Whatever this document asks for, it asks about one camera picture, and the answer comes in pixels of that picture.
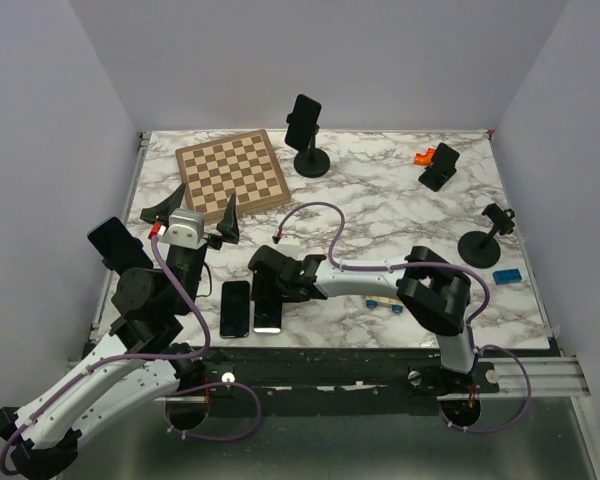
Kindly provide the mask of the black round-base pole phone stand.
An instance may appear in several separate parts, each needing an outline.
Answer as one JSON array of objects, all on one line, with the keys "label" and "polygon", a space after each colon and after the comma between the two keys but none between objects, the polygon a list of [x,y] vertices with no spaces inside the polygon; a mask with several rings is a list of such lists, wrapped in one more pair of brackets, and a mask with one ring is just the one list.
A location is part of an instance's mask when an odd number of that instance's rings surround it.
[{"label": "black round-base pole phone stand", "polygon": [[306,178],[324,176],[330,169],[331,163],[328,154],[316,146],[316,137],[320,127],[317,124],[316,132],[305,152],[298,152],[294,157],[295,171]]}]

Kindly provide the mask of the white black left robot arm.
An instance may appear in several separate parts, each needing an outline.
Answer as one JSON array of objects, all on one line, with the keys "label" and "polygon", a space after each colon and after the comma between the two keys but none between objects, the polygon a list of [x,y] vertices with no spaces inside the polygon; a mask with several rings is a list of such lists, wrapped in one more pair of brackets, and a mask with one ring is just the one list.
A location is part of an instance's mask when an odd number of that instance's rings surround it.
[{"label": "white black left robot arm", "polygon": [[205,217],[181,208],[179,186],[158,205],[142,211],[151,224],[153,254],[117,217],[87,238],[119,281],[112,302],[119,316],[92,350],[61,380],[21,407],[0,409],[6,444],[0,470],[7,476],[51,479],[77,458],[82,442],[124,410],[163,394],[194,393],[202,380],[196,365],[210,347],[206,321],[203,344],[193,350],[175,343],[180,317],[201,313],[195,304],[208,249],[239,240],[236,198],[225,199],[215,232]]}]

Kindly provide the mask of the black phone with silver edge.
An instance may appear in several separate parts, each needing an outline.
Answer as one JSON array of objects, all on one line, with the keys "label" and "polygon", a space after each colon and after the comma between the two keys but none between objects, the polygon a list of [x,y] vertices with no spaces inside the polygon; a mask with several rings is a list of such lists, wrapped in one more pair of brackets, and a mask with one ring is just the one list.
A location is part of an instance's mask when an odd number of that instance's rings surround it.
[{"label": "black phone with silver edge", "polygon": [[282,298],[252,296],[254,302],[253,331],[258,334],[279,334],[282,325]]}]

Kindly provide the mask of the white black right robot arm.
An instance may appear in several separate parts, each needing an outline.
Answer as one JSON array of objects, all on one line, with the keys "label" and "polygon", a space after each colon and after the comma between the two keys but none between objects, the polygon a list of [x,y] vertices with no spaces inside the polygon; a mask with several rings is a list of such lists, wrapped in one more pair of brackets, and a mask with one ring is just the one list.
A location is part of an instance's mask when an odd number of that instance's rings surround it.
[{"label": "white black right robot arm", "polygon": [[324,255],[296,260],[262,246],[248,268],[253,274],[252,300],[261,311],[341,296],[398,300],[422,328],[436,336],[442,384],[460,392],[476,380],[475,353],[465,321],[471,280],[427,247],[414,247],[396,266],[369,261],[335,266]]}]

